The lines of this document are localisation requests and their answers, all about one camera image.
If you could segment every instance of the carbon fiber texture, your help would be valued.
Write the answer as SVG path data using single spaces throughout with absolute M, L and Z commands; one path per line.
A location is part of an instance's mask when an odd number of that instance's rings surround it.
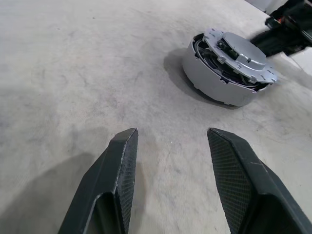
M 252 186 L 230 143 L 208 132 L 216 186 L 232 234 L 239 233 L 252 197 Z
M 123 221 L 121 227 L 123 228 L 122 233 L 124 234 L 127 234 L 129 230 L 136 177 L 137 144 L 134 142 L 135 137 L 137 137 L 137 135 L 132 136 L 126 144 L 117 184 L 117 199 L 120 203 Z

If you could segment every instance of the gray floor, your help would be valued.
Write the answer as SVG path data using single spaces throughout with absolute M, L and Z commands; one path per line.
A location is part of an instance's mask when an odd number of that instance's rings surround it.
M 312 219 L 312 78 L 277 56 L 280 82 L 228 108 L 181 70 L 197 32 L 247 37 L 265 18 L 243 0 L 0 0 L 1 233 L 56 233 L 85 171 L 130 127 L 131 234 L 229 233 L 208 127 L 247 139 Z

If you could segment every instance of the concrete floor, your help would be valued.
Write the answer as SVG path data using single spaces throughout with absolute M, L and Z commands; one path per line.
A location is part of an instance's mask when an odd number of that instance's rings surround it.
M 279 83 L 228 108 L 181 70 L 197 32 L 247 37 L 265 18 L 243 0 L 0 0 L 1 233 L 56 233 L 85 171 L 130 127 L 129 233 L 229 233 L 208 127 L 247 139 L 312 219 L 311 76 L 277 56 Z

